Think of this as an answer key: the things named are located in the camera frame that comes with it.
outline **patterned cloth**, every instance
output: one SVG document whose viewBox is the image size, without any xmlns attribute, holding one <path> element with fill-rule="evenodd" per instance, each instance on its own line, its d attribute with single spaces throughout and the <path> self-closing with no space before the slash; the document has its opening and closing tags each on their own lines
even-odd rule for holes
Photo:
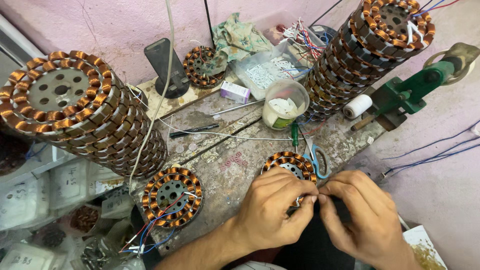
<svg viewBox="0 0 480 270">
<path fill-rule="evenodd" d="M 225 71 L 228 62 L 242 60 L 259 51 L 271 51 L 272 44 L 252 23 L 239 21 L 240 13 L 232 13 L 221 24 L 212 27 L 216 53 L 212 60 L 204 64 L 207 75 Z"/>
</svg>

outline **wooden workbench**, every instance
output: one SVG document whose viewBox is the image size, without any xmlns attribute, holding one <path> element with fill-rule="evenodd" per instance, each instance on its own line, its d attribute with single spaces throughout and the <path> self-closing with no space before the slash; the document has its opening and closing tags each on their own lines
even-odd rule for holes
<svg viewBox="0 0 480 270">
<path fill-rule="evenodd" d="M 180 130 L 201 127 L 219 123 L 220 127 L 212 132 L 235 134 L 249 138 L 286 139 L 291 136 L 290 130 L 274 131 L 268 128 L 262 120 L 263 105 L 252 105 L 239 110 L 221 114 L 214 120 L 208 114 L 238 106 L 233 101 L 222 98 L 220 93 L 213 93 L 204 99 L 193 102 L 173 114 L 164 121 Z M 364 150 L 369 143 L 377 139 L 385 130 L 377 123 L 371 123 L 360 131 L 353 133 L 350 127 L 360 119 L 350 120 L 342 113 L 337 113 L 323 127 L 312 133 L 313 142 L 323 148 L 330 159 L 332 172 L 337 172 L 357 153 Z M 318 127 L 319 122 L 305 125 L 306 130 Z M 169 128 L 157 122 L 157 128 L 163 138 L 168 137 Z M 188 146 L 197 144 L 195 151 Z M 184 151 L 176 153 L 177 146 L 182 145 Z M 195 173 L 201 181 L 203 206 L 199 214 L 189 224 L 177 230 L 164 244 L 158 246 L 161 255 L 168 254 L 195 238 L 213 230 L 228 218 L 234 216 L 240 209 L 245 193 L 255 176 L 260 174 L 266 159 L 279 151 L 294 151 L 291 141 L 246 140 L 221 135 L 203 134 L 200 140 L 194 140 L 193 135 L 168 140 L 169 159 L 166 166 L 179 163 Z M 303 154 L 305 143 L 300 140 L 299 153 Z M 222 166 L 231 156 L 241 153 L 241 159 L 246 164 L 232 162 L 230 167 Z M 141 198 L 148 181 L 133 181 L 132 196 L 143 212 Z M 151 235 L 155 242 L 164 240 L 171 230 L 154 228 Z"/>
</svg>

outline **mounting hole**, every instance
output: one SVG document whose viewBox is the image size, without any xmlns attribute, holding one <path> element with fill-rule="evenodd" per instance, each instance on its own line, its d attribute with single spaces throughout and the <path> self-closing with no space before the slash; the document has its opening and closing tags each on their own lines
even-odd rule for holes
<svg viewBox="0 0 480 270">
<path fill-rule="evenodd" d="M 61 95 L 65 95 L 68 91 L 68 87 L 67 86 L 58 86 L 57 88 L 55 88 L 54 92 L 55 94 L 61 96 Z"/>
<path fill-rule="evenodd" d="M 42 99 L 40 100 L 40 104 L 45 105 L 45 104 L 47 104 L 49 101 L 50 101 L 50 99 L 48 99 L 48 98 L 42 98 Z"/>
<path fill-rule="evenodd" d="M 399 25 L 402 23 L 402 20 L 400 20 L 400 18 L 398 17 L 393 17 L 392 21 L 396 24 L 396 25 Z"/>
</svg>

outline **black cable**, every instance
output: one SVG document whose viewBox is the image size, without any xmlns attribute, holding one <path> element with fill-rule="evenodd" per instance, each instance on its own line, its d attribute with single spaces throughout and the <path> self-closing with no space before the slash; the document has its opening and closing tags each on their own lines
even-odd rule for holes
<svg viewBox="0 0 480 270">
<path fill-rule="evenodd" d="M 322 14 L 322 16 L 318 17 L 318 19 L 316 19 L 308 28 L 312 27 L 318 20 L 320 20 L 323 16 L 325 16 L 325 14 L 327 14 L 330 10 L 332 10 L 332 8 L 334 8 L 336 5 L 338 5 L 338 3 L 340 3 L 342 0 L 338 0 L 337 3 L 335 3 L 333 6 L 331 6 L 327 11 L 325 11 L 325 13 Z"/>
<path fill-rule="evenodd" d="M 415 14 L 417 14 L 418 12 L 420 12 L 424 7 L 426 7 L 428 4 L 430 4 L 433 0 L 430 0 L 428 1 L 428 3 L 426 3 L 423 7 L 421 7 L 419 10 L 417 10 L 417 12 L 415 12 Z"/>
<path fill-rule="evenodd" d="M 212 24 L 210 23 L 210 14 L 208 13 L 207 0 L 204 0 L 204 3 L 205 3 L 205 11 L 207 11 L 208 29 L 210 29 L 210 37 L 212 38 L 212 46 L 213 46 L 214 49 L 216 49 L 215 42 L 213 41 Z"/>
</svg>

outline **white thread spool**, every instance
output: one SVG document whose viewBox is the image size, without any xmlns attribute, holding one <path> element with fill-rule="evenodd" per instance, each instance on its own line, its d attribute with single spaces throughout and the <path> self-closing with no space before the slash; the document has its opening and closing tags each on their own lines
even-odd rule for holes
<svg viewBox="0 0 480 270">
<path fill-rule="evenodd" d="M 473 134 L 480 137 L 480 123 L 478 123 L 474 127 L 472 127 L 471 131 L 473 132 Z"/>
<path fill-rule="evenodd" d="M 372 99 L 367 95 L 359 95 L 350 101 L 344 108 L 343 113 L 350 119 L 360 116 L 372 105 Z"/>
</svg>

